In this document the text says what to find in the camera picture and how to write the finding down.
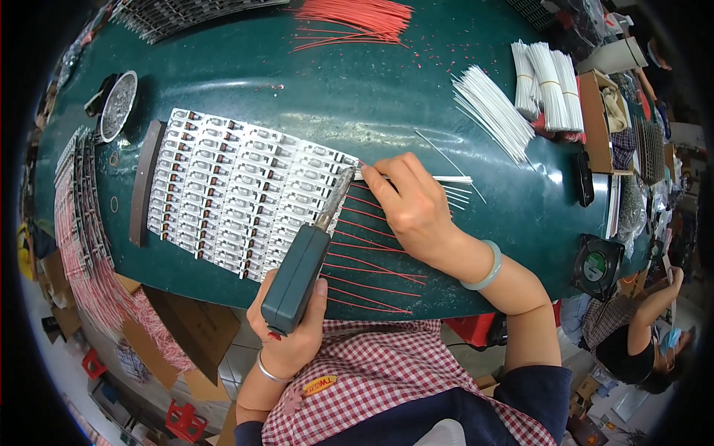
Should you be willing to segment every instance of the woman's left hand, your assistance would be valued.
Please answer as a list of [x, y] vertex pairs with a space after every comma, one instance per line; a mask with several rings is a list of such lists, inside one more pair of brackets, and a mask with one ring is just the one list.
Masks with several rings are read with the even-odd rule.
[[261, 314], [263, 299], [277, 272], [276, 269], [268, 272], [256, 299], [248, 309], [247, 317], [251, 328], [263, 341], [263, 366], [273, 376], [290, 379], [315, 358], [322, 345], [322, 322], [327, 308], [327, 280], [318, 279], [315, 282], [313, 295], [295, 332], [277, 340], [268, 335], [270, 330]]

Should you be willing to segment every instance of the dark green tabletop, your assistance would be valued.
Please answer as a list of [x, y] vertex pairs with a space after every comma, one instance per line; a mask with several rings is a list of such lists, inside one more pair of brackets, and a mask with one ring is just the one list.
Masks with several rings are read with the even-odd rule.
[[[129, 208], [136, 164], [144, 133], [152, 119], [166, 120], [173, 107], [189, 108], [279, 129], [360, 157], [366, 163], [413, 151], [434, 175], [457, 172], [420, 139], [418, 129], [449, 155], [488, 204], [473, 194], [454, 221], [471, 235], [490, 239], [543, 282], [552, 299], [577, 291], [568, 284], [578, 236], [603, 235], [607, 221], [608, 179], [595, 175], [595, 201], [578, 205], [568, 155], [575, 144], [556, 145], [536, 137], [528, 147], [535, 171], [518, 169], [482, 130], [454, 109], [451, 72], [480, 64], [513, 98], [515, 70], [510, 43], [540, 40], [528, 22], [502, 1], [411, 2], [415, 11], [403, 41], [412, 49], [380, 44], [335, 44], [290, 54], [304, 41], [292, 35], [306, 24], [287, 11], [263, 11], [249, 19], [181, 34], [149, 46], [136, 34], [109, 24], [84, 50], [76, 72], [57, 97], [53, 116], [40, 143], [36, 179], [36, 215], [54, 220], [54, 168], [70, 135], [93, 126], [83, 104], [109, 73], [135, 70], [138, 101], [124, 133], [98, 148], [97, 181], [104, 227], [116, 271], [155, 288], [192, 298], [246, 308], [258, 284], [238, 276], [150, 234], [147, 246], [129, 242]], [[321, 28], [322, 24], [309, 24]], [[283, 85], [273, 90], [270, 86]], [[109, 156], [119, 152], [119, 165]], [[352, 188], [357, 198], [368, 191]], [[112, 213], [116, 196], [119, 210]], [[352, 208], [379, 212], [358, 201]], [[388, 232], [379, 219], [344, 212], [345, 220]], [[340, 223], [338, 229], [398, 247], [394, 239]], [[335, 241], [365, 245], [336, 235]], [[387, 313], [330, 303], [328, 318], [448, 318], [492, 311], [476, 293], [457, 281], [400, 253], [382, 253], [335, 245], [331, 252], [378, 264], [399, 273], [425, 275], [425, 285], [405, 278], [326, 267], [337, 278], [418, 295], [399, 295], [337, 280], [331, 286], [411, 311]], [[374, 269], [329, 256], [338, 265]], [[624, 273], [642, 268], [626, 262]], [[389, 310], [331, 290], [337, 300]]]

